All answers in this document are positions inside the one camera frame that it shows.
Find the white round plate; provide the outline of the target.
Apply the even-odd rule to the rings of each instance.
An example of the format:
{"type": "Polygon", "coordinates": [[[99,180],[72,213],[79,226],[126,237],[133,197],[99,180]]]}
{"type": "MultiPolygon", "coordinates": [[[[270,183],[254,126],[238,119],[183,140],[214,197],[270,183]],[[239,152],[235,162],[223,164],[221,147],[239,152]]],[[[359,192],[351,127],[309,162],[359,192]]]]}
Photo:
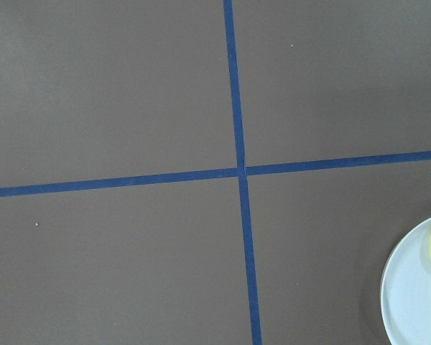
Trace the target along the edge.
{"type": "Polygon", "coordinates": [[[380,306],[391,344],[431,344],[431,218],[409,231],[384,266],[380,306]]]}

